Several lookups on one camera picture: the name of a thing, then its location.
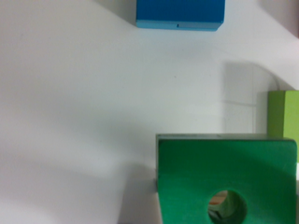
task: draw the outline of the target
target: wooden block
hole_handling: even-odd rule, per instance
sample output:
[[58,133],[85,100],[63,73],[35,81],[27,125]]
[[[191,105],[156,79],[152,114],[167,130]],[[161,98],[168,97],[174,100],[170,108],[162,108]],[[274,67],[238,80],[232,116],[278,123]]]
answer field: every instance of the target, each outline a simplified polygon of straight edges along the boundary
[[288,137],[299,142],[299,91],[268,93],[267,131],[271,136]]
[[295,224],[296,153],[266,135],[157,135],[163,224]]
[[225,0],[137,0],[136,26],[151,29],[217,31]]

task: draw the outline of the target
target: white surface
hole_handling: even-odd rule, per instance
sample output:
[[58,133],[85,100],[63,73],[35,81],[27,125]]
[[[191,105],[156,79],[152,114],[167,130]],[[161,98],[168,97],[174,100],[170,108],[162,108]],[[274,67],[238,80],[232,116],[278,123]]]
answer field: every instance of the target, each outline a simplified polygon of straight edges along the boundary
[[265,133],[298,9],[228,0],[202,33],[137,29],[134,0],[2,0],[0,223],[161,223],[155,134]]

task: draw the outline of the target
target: circular hole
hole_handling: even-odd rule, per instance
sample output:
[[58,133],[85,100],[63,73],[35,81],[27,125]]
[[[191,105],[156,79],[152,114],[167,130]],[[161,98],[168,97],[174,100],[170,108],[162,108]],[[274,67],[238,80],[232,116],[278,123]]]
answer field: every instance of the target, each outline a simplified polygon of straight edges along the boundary
[[247,206],[238,193],[224,190],[212,197],[207,212],[215,224],[241,224],[245,219]]

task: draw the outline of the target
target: blue block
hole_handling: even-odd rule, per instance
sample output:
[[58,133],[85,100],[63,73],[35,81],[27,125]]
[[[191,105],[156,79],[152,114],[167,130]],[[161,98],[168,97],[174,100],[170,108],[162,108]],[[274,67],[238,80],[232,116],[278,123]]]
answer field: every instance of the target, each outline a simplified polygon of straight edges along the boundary
[[137,0],[136,10],[140,28],[217,31],[225,0]]

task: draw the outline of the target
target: green block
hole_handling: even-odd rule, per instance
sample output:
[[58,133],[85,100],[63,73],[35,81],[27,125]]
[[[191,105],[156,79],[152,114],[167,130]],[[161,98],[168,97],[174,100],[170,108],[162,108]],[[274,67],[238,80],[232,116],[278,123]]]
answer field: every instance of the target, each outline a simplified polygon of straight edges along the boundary
[[266,135],[157,135],[163,224],[295,224],[296,154]]
[[271,136],[288,137],[299,142],[299,91],[268,93],[267,132]]

